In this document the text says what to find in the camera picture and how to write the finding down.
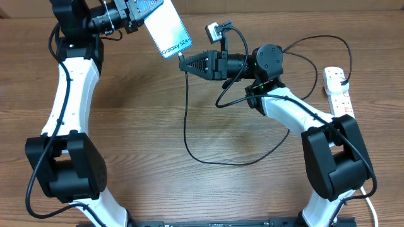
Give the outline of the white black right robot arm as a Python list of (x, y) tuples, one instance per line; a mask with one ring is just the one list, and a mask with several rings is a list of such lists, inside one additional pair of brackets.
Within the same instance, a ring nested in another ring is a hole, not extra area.
[(179, 68), (206, 80), (253, 79), (244, 100), (262, 115), (282, 123), (302, 141), (312, 196), (293, 226), (356, 226), (354, 218), (339, 218), (343, 206), (374, 194), (355, 195), (365, 181), (376, 176), (357, 121), (349, 114), (324, 113), (297, 98), (280, 80), (283, 50), (267, 44), (252, 54), (209, 50), (181, 57)]

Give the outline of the blue Galaxy smartphone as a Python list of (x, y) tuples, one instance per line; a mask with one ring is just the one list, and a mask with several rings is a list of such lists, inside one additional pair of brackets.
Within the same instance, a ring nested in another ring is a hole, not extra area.
[(145, 19), (145, 25), (165, 59), (193, 44), (171, 0), (164, 0), (163, 4)]

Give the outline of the white power strip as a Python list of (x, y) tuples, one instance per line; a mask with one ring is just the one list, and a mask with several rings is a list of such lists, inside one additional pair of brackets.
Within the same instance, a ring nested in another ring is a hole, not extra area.
[[(326, 77), (331, 78), (345, 78), (343, 69), (335, 66), (326, 67), (323, 69), (323, 80)], [(331, 114), (336, 117), (348, 114), (351, 117), (355, 117), (350, 94), (348, 91), (337, 95), (327, 95), (328, 103), (330, 106)]]

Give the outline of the white charger plug adapter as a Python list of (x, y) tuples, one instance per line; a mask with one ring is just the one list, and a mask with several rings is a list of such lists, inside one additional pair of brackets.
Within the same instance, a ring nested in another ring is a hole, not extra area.
[(348, 91), (350, 84), (345, 82), (345, 78), (326, 77), (324, 89), (327, 95), (337, 95)]

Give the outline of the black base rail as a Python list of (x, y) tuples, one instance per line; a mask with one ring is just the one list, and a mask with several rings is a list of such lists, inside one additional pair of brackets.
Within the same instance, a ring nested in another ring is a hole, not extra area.
[(135, 221), (129, 226), (136, 227), (293, 227), (297, 218), (270, 218), (269, 220), (245, 221), (200, 221), (164, 223), (163, 221)]

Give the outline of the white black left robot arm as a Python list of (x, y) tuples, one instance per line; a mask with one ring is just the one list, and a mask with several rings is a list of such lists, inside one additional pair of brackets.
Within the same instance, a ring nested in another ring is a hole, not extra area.
[(57, 18), (48, 48), (58, 63), (59, 82), (48, 121), (39, 137), (27, 139), (31, 182), (65, 209), (79, 209), (93, 226), (134, 226), (127, 209), (107, 188), (107, 167), (88, 135), (92, 96), (104, 61), (104, 40), (133, 33), (160, 1), (116, 0), (89, 8), (84, 0), (53, 0)]

